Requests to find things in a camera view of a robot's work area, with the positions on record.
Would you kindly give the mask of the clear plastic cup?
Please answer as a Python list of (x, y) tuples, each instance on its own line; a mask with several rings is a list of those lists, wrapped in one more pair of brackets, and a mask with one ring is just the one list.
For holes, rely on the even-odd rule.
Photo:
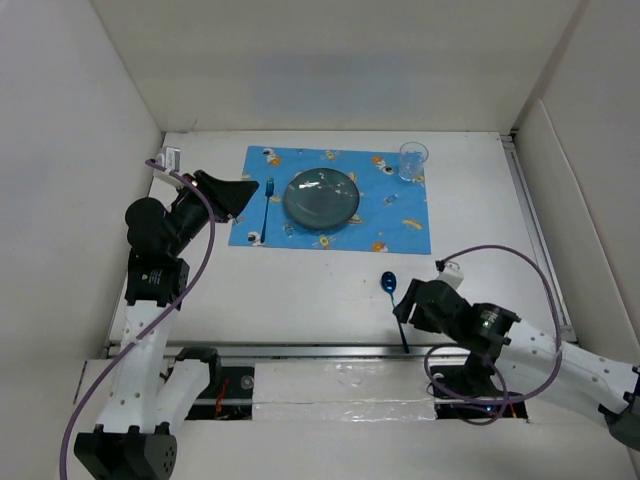
[(404, 181), (420, 181), (429, 150), (420, 142), (406, 142), (399, 149), (398, 174)]

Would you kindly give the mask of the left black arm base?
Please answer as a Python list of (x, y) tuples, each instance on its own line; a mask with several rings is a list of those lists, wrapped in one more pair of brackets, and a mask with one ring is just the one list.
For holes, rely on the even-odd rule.
[(199, 360), (209, 368), (209, 384), (189, 410), (187, 420), (251, 420), (255, 368), (225, 366), (215, 348), (183, 348), (175, 362)]

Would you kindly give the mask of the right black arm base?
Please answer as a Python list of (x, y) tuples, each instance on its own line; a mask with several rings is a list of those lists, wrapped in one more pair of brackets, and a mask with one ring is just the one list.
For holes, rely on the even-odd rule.
[[(462, 365), (430, 365), (432, 375), (448, 389), (467, 397), (494, 397), (498, 391), (493, 383), (481, 381), (478, 385), (466, 378)], [(461, 403), (433, 386), (427, 385), (427, 393), (436, 398), (435, 412), (439, 420), (458, 419), (478, 423), (480, 420), (488, 420), (497, 416), (498, 405), (476, 405), (462, 407)], [(524, 402), (509, 405), (503, 412), (503, 418), (517, 418), (527, 420), (529, 418)]]

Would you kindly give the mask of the blue metal fork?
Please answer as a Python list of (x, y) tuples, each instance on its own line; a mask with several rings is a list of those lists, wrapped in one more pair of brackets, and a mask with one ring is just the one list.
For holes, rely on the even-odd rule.
[(266, 180), (266, 186), (265, 186), (265, 209), (264, 209), (263, 223), (262, 223), (262, 229), (261, 229), (261, 235), (260, 235), (261, 244), (264, 244), (266, 240), (269, 205), (271, 202), (271, 198), (274, 195), (274, 192), (275, 192), (275, 180), (273, 177), (268, 177)]

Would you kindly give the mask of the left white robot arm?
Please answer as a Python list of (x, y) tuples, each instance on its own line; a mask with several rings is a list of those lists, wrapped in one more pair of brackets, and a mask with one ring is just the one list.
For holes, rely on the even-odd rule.
[(68, 476), (74, 455), (94, 479), (168, 479), (177, 459), (176, 434), (199, 395), (222, 387), (220, 357), (214, 348), (185, 348), (166, 380), (161, 378), (165, 347), (187, 295), (212, 256), (208, 239), (203, 260), (192, 271), (181, 254), (203, 228), (237, 218), (259, 184), (225, 181), (202, 170), (180, 175), (162, 170), (177, 196), (170, 205), (144, 197), (125, 213), (130, 246), (125, 288), (125, 333), (119, 353), (91, 384), (72, 417), (106, 379), (109, 398), (90, 432), (66, 432), (59, 476)]

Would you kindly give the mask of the blue space print placemat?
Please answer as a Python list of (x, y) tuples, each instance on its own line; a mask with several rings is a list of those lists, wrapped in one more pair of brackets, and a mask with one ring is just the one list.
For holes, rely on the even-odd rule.
[[(233, 221), (229, 244), (428, 255), (431, 239), (424, 176), (420, 181), (402, 180), (397, 173), (398, 161), (399, 154), (394, 152), (250, 146), (242, 178), (255, 180), (260, 187)], [(299, 173), (318, 167), (347, 174), (360, 191), (358, 211), (342, 228), (311, 231), (285, 214), (283, 196), (288, 183)], [(266, 240), (261, 244), (268, 177), (275, 180), (275, 192), (269, 205)]]

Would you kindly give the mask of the dark teal plate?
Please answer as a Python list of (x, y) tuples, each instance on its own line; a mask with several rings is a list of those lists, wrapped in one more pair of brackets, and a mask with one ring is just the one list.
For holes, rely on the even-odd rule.
[(345, 173), (318, 167), (296, 175), (286, 186), (285, 214), (311, 231), (342, 228), (357, 213), (360, 191)]

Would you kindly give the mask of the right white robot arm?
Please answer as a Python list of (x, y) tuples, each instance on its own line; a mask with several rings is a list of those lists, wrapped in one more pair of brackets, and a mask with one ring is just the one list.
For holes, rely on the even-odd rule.
[(414, 279), (393, 310), (402, 324), (443, 334), (468, 351), (438, 390), (466, 402), (500, 405), (538, 397), (606, 428), (639, 447), (639, 368), (601, 357), (546, 334), (491, 303), (468, 303), (447, 282)]

